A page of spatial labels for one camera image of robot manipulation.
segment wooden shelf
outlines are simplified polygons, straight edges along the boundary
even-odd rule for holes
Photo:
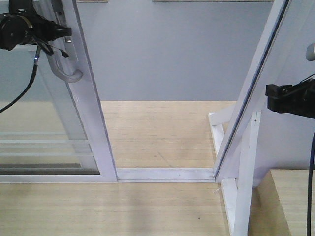
[[[265,235],[306,235],[307,189],[307,170],[271,170],[267,173],[257,189],[261,214],[265,215],[269,225]]]

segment black cable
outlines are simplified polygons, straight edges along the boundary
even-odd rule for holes
[[[312,185],[313,185],[313,169],[314,169],[314,154],[315,154],[315,131],[312,141],[310,167],[309,167],[309,184],[308,184],[308,201],[307,201],[307,236],[311,236],[311,220],[312,220]]]
[[[11,106],[13,106],[18,100],[20,100],[21,97],[24,96],[24,94],[30,89],[30,87],[32,86],[34,80],[35,80],[35,76],[36,76],[36,72],[37,72],[37,68],[38,68],[38,59],[39,59],[39,54],[40,54],[40,46],[37,46],[37,50],[36,50],[36,54],[34,57],[34,66],[33,66],[33,71],[31,73],[31,78],[30,78],[30,82],[29,84],[26,86],[26,88],[21,92],[21,94],[19,96],[17,96],[12,102],[10,102],[8,105],[6,105],[5,107],[3,107],[0,110],[0,113],[4,112],[5,110],[7,110],[8,108],[10,108]]]
[[[309,79],[309,78],[310,78],[310,77],[312,77],[313,75],[315,75],[315,73],[314,73],[314,74],[312,74],[312,75],[310,75],[309,77],[307,77],[307,78],[303,79],[300,83],[302,83],[302,82],[306,81],[307,79]]]

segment white aluminum frame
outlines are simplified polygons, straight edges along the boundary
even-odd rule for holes
[[[259,80],[259,75],[268,58],[273,42],[282,23],[283,17],[288,9],[291,0],[275,0],[266,22],[261,39],[258,43],[240,96],[230,119],[230,125],[222,140],[214,164],[215,179],[221,182],[228,178],[234,152],[247,127],[247,124],[255,112],[257,103],[264,91],[266,82]]]

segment light wood surface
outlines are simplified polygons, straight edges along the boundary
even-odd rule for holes
[[[1,236],[228,236],[215,183],[0,184]]]
[[[117,167],[212,167],[208,113],[234,103],[102,101]]]
[[[269,235],[306,235],[307,186],[307,170],[271,170],[266,175],[258,192],[262,210],[269,219]]]

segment wooden floor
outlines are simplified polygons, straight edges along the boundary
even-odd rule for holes
[[[102,102],[117,167],[211,167],[208,113],[230,104]],[[5,131],[20,130],[7,116]],[[21,116],[22,131],[38,129],[36,116]],[[227,236],[228,227],[215,183],[0,184],[0,235]]]
[[[228,236],[217,184],[0,184],[1,236]]]
[[[102,101],[117,167],[212,167],[208,113],[234,103]]]

